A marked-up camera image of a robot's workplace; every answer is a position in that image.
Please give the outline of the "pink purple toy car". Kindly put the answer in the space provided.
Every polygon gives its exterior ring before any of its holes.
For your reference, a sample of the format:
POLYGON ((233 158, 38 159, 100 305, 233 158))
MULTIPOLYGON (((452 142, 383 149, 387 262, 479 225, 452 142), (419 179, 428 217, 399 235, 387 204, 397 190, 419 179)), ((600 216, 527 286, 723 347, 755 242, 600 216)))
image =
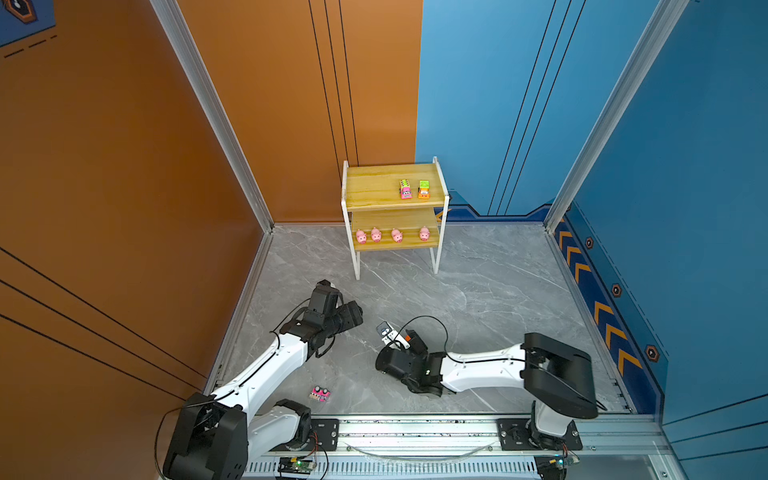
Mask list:
POLYGON ((407 179, 402 179, 399 182, 399 195, 402 200, 413 198, 410 182, 407 179))

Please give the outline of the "green toy car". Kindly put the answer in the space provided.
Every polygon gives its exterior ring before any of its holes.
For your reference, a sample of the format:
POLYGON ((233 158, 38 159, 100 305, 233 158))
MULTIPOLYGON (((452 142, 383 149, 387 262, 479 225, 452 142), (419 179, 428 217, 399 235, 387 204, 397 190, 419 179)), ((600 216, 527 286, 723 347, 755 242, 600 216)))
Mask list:
POLYGON ((429 199, 430 197, 430 182, 428 180, 420 180, 418 185, 418 198, 429 199))

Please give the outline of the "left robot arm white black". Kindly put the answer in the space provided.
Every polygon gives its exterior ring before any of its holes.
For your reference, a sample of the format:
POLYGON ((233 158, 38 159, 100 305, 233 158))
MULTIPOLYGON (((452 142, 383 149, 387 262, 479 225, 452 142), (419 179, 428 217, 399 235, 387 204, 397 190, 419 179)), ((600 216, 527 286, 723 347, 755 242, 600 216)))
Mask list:
POLYGON ((165 455, 154 456, 161 479, 240 479, 249 461, 281 447, 316 450, 309 407, 278 401, 258 411, 277 387, 335 338, 363 322, 363 309, 347 302, 328 280, 275 328, 268 349, 240 374, 208 395, 193 394, 178 415, 165 455))

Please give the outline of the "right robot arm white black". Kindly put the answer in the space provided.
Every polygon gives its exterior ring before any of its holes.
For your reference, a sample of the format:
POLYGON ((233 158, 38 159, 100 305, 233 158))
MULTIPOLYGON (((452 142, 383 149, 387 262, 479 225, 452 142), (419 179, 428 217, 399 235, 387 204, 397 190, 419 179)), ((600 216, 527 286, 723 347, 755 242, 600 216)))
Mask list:
POLYGON ((375 368, 414 393, 440 397, 481 388, 522 389, 534 397, 527 421, 500 420, 504 450, 583 448, 578 420, 598 417, 592 358, 540 333, 502 350, 475 354, 430 352, 413 330, 384 336, 375 368))

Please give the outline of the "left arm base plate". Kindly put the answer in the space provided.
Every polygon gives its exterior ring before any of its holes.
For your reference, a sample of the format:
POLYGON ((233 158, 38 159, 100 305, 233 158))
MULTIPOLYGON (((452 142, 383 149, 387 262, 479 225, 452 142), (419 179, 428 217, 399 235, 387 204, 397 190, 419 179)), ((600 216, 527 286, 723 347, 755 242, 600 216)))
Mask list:
POLYGON ((340 421, 338 418, 313 418, 311 429, 305 440, 296 440, 278 445, 270 450, 277 452, 310 452, 316 445, 327 453, 334 452, 338 447, 340 421))

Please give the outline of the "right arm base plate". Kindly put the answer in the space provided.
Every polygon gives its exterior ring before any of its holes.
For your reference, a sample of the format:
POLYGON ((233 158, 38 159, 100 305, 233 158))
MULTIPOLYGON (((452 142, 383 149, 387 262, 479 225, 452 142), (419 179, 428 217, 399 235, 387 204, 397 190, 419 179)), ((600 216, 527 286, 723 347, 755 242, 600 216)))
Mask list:
POLYGON ((583 449, 581 436, 574 421, 570 422, 562 438, 534 433, 530 418, 500 418, 496 420, 496 427, 503 451, 548 450, 570 453, 583 449))

